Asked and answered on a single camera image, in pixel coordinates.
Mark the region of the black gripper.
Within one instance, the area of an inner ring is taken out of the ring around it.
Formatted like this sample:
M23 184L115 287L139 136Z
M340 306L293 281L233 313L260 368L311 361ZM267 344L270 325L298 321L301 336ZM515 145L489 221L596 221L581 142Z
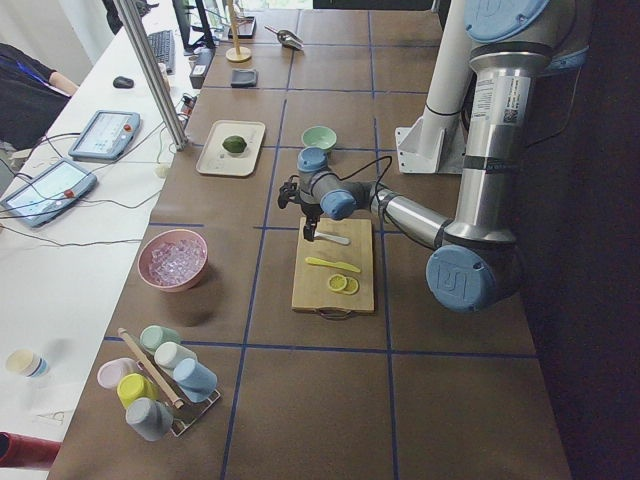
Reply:
M308 219L308 224L303 226L303 238L313 242L320 219L320 204L308 193L302 190L298 183L299 176L291 175L279 188L277 205L280 209L285 209L289 203L300 206L303 214Z

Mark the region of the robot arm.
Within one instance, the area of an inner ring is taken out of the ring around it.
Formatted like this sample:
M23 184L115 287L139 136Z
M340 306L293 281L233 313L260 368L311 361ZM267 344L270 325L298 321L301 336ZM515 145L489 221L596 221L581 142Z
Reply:
M378 181L339 178L314 147L299 153L297 174L280 187L279 207L301 207L306 240L322 215L338 221L368 210L392 223L431 249L426 281L450 310L478 311L512 296L522 277L512 194L534 86L583 65L593 14L590 1L451 3L423 114L397 130L396 148L402 172L439 171L464 100L472 98L453 218Z

